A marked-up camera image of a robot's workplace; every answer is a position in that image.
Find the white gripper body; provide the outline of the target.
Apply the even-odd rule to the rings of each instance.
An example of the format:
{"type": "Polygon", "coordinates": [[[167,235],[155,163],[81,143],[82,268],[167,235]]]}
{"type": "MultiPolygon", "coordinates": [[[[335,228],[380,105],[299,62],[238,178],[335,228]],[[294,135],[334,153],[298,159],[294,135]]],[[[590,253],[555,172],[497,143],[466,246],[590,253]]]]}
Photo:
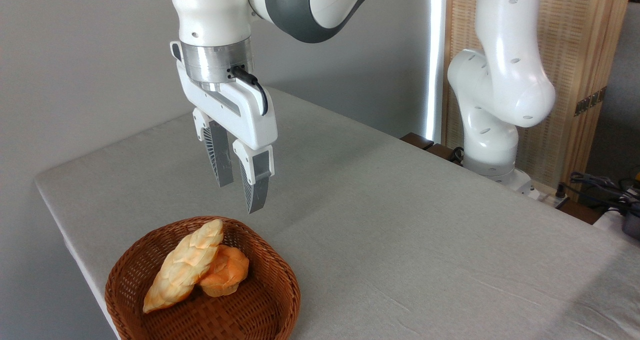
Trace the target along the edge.
{"type": "Polygon", "coordinates": [[[199,85],[186,71],[185,47],[170,44],[183,92],[187,100],[253,150],[266,147],[278,138],[274,104],[268,91],[233,78],[226,83],[199,85]]]}

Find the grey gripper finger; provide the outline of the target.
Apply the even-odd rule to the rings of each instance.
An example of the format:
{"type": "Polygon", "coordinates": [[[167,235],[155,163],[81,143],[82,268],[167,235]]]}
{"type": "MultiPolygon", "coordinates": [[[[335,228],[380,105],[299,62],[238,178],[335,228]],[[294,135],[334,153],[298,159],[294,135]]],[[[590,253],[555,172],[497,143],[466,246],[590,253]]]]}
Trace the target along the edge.
{"type": "Polygon", "coordinates": [[[196,135],[199,141],[205,144],[218,185],[224,187],[233,183],[233,166],[226,129],[199,108],[193,110],[192,116],[196,135]]]}
{"type": "Polygon", "coordinates": [[[232,146],[240,164],[247,212],[252,214],[266,203],[269,179],[275,174],[273,147],[253,150],[238,139],[232,146]]]}

